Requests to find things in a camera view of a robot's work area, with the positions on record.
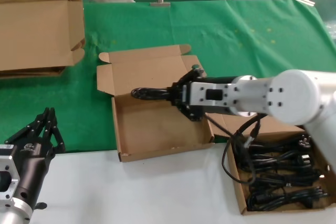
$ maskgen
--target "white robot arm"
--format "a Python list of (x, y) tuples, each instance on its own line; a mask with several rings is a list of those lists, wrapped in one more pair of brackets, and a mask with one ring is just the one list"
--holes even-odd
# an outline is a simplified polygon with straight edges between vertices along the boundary
[(336, 73), (288, 70), (267, 79), (241, 76), (230, 83), (192, 81), (185, 85), (182, 101), (209, 113), (264, 113), (287, 124), (303, 125), (336, 172)]

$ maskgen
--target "box of cables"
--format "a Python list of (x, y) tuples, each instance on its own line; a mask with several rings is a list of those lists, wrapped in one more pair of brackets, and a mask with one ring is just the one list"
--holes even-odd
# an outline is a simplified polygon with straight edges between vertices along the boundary
[(336, 206), (336, 176), (303, 129), (263, 115), (222, 117), (226, 128), (235, 132), (222, 165), (234, 180), (242, 215)]

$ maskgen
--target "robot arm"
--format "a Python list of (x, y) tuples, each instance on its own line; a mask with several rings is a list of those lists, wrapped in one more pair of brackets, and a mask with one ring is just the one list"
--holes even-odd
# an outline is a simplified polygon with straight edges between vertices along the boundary
[[(204, 113), (262, 113), (304, 125), (336, 172), (336, 73), (288, 70), (266, 79), (203, 78), (202, 73), (202, 69), (191, 70), (161, 90), (161, 98), (192, 121), (199, 121)], [(144, 99), (148, 92), (153, 89), (135, 89), (132, 95)]]

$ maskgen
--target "black power cable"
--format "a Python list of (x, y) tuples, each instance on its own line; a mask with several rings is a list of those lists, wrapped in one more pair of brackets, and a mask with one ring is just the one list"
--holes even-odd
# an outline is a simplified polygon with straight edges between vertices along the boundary
[(321, 172), (318, 169), (294, 174), (261, 173), (253, 185), (250, 185), (250, 192), (265, 191), (272, 187), (312, 186), (319, 180), (320, 175)]
[(306, 208), (313, 208), (313, 201), (328, 197), (320, 187), (293, 191), (291, 193), (274, 193), (278, 188), (269, 191), (256, 191), (251, 193), (246, 200), (248, 211), (272, 211), (290, 203), (301, 203)]
[(131, 96), (141, 100), (166, 100), (169, 92), (167, 89), (137, 88), (131, 91)]
[[(252, 185), (255, 180), (256, 180), (256, 171), (254, 168), (254, 165), (252, 163), (252, 160), (250, 158), (250, 155), (247, 151), (246, 148), (243, 147), (243, 143), (242, 141), (239, 139), (242, 136), (242, 133), (248, 128), (250, 127), (252, 124), (254, 124), (255, 122), (259, 122), (260, 124), (260, 120), (265, 117), (266, 115), (264, 114), (259, 114), (255, 117), (253, 117), (252, 119), (250, 119), (249, 121), (247, 121), (246, 123), (244, 123), (237, 131), (235, 134), (232, 134), (231, 132), (229, 132), (227, 129), (225, 129), (224, 127), (222, 127), (220, 124), (218, 124), (215, 120), (213, 120), (212, 118), (210, 118), (208, 115), (204, 115), (205, 118), (207, 118), (211, 123), (213, 123), (217, 128), (219, 128), (221, 131), (225, 132), (228, 136), (230, 136), (229, 140), (226, 143), (226, 146), (224, 148), (224, 152), (223, 152), (223, 156), (222, 156), (222, 167), (223, 170), (225, 171), (225, 173), (231, 178), (233, 179), (235, 182), (238, 182), (240, 184), (244, 184), (244, 185)], [(225, 160), (225, 156), (227, 154), (227, 151), (232, 143), (232, 141), (235, 141), (235, 144), (240, 144), (242, 147), (242, 155), (244, 155), (246, 163), (249, 167), (250, 172), (252, 173), (252, 179), (250, 179), (249, 181), (243, 181), (243, 180), (239, 180), (237, 178), (235, 178), (225, 167), (224, 165), (224, 160)]]

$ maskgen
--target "cardboard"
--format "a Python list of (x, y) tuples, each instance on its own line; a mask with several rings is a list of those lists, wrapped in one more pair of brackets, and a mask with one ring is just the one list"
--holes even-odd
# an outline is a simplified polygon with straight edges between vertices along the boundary
[[(265, 117), (264, 119), (264, 124), (269, 124), (269, 122), (274, 121), (274, 119)], [(277, 122), (273, 124), (274, 129), (279, 126), (284, 127), (286, 125), (278, 124)], [(259, 141), (265, 141), (265, 142), (270, 142), (270, 141), (281, 141), (283, 139), (286, 139), (290, 136), (296, 135), (296, 134), (301, 134), (303, 130), (296, 128), (296, 131), (293, 129), (292, 126), (287, 125), (287, 129), (283, 129), (283, 131), (274, 131), (273, 133), (265, 131), (263, 133), (260, 133), (258, 135), (258, 140)], [(316, 162), (316, 167), (319, 168), (322, 173), (324, 174), (325, 178), (321, 178), (318, 182), (315, 182), (313, 186), (321, 186), (323, 190), (328, 192), (331, 195), (336, 195), (336, 187), (335, 187), (335, 181), (336, 181), (336, 175), (334, 174), (333, 171), (327, 171), (327, 162), (326, 159), (323, 157), (321, 152), (318, 150), (318, 148), (313, 145), (313, 154), (315, 157), (315, 162)], [(234, 153), (232, 150), (232, 147), (228, 149), (227, 152), (227, 158), (228, 158), (228, 164), (230, 168), (231, 174), (241, 180), (247, 181), (248, 178), (250, 178), (250, 173), (246, 173), (241, 171), (240, 169), (237, 168), (236, 166), (236, 161), (234, 157)], [(234, 188), (235, 188), (235, 193), (237, 197), (237, 203), (239, 207), (239, 211), (242, 215), (252, 215), (252, 214), (265, 214), (269, 212), (253, 212), (253, 211), (248, 211), (247, 206), (246, 206), (246, 198), (249, 196), (249, 188), (247, 185), (242, 185), (236, 182), (234, 183)], [(298, 190), (298, 189), (304, 189), (303, 187), (291, 187), (291, 188), (286, 188), (286, 191), (293, 191), (293, 190)], [(330, 207), (336, 207), (336, 197), (335, 196), (330, 196), (327, 198), (322, 198), (318, 202), (314, 203), (314, 208), (313, 209), (306, 209), (303, 205), (301, 204), (289, 204), (282, 206), (272, 212), (307, 212), (307, 211), (318, 211), (318, 210), (324, 210), (326, 208)]]
[(84, 57), (81, 0), (0, 0), (0, 78), (48, 76)]
[(196, 56), (183, 55), (189, 45), (103, 52), (107, 65), (97, 66), (97, 88), (113, 95), (112, 109), (119, 159), (129, 162), (213, 145), (207, 120), (191, 122), (167, 101), (131, 97), (134, 88), (170, 87), (200, 65)]

